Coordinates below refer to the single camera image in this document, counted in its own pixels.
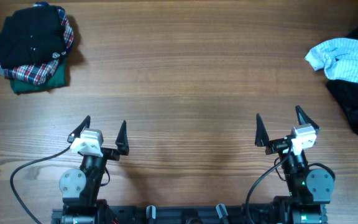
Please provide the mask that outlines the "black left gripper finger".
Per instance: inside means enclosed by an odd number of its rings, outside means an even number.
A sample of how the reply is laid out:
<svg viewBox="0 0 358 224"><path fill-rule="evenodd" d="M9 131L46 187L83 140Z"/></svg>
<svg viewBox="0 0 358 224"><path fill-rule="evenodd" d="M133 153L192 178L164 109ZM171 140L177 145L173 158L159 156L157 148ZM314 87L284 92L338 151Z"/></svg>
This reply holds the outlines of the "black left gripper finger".
<svg viewBox="0 0 358 224"><path fill-rule="evenodd" d="M81 123L79 126L77 126L69 135L68 135L68 139L67 142L72 143L76 138L80 137L80 134L82 133L82 131L86 128L90 127L90 123L91 123L91 116L88 115Z"/></svg>
<svg viewBox="0 0 358 224"><path fill-rule="evenodd" d="M127 123L124 120L121 124L119 133L115 142L117 146L117 150L121 155L128 156L129 155L129 142L127 138Z"/></svg>

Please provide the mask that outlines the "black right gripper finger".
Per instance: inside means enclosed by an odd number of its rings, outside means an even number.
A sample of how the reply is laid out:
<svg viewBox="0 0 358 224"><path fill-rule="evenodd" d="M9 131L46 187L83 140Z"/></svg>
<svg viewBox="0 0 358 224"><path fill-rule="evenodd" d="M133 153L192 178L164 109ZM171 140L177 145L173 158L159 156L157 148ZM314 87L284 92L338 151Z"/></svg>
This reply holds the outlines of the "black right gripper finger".
<svg viewBox="0 0 358 224"><path fill-rule="evenodd" d="M256 114L255 145L257 147L267 146L270 139L267 130L259 113Z"/></svg>
<svg viewBox="0 0 358 224"><path fill-rule="evenodd" d="M320 130L320 127L304 112L300 105L295 106L295 111L299 125L310 124L315 130Z"/></svg>

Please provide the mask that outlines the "black t-shirt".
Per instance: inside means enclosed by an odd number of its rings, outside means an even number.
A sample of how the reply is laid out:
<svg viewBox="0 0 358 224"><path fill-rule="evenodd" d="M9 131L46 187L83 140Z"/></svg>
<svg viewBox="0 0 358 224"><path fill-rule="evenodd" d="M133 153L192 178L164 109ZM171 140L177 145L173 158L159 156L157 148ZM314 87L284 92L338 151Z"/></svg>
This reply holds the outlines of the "black t-shirt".
<svg viewBox="0 0 358 224"><path fill-rule="evenodd" d="M45 63L66 51L58 9L36 6L6 17L0 31L0 65L14 68Z"/></svg>

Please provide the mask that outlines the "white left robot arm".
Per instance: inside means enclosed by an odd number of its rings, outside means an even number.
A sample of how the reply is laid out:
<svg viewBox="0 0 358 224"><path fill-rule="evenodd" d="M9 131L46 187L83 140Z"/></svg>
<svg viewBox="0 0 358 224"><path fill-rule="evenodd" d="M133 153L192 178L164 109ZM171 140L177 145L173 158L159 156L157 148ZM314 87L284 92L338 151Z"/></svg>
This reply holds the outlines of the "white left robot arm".
<svg viewBox="0 0 358 224"><path fill-rule="evenodd" d="M60 177L63 209L60 215L53 212L52 223L119 223L107 201L98 199L98 193L104 186L103 175L108 173L107 161L118 161L129 154L127 123L123 121L121 124L115 149L103 147L102 132L91 129L90 123L91 117L87 116L68 136L69 150L81 155L83 160L79 168L70 169Z"/></svg>

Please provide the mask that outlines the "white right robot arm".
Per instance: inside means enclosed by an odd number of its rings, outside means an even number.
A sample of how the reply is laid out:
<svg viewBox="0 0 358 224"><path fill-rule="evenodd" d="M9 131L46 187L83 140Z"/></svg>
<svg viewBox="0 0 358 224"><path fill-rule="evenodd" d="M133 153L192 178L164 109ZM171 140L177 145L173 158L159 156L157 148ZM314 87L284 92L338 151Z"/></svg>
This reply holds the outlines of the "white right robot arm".
<svg viewBox="0 0 358 224"><path fill-rule="evenodd" d="M247 194L245 210L251 223L327 223L326 205L331 202L336 175L332 169L321 163L310 164L305 150L312 148L320 127L303 111L295 106L298 125L292 127L289 135L271 140L259 114L256 115L255 145L264 147L266 155L278 157L268 171L262 174ZM256 186L279 167L280 177L287 184L288 196L276 196L269 204L267 214L252 211L250 196Z"/></svg>

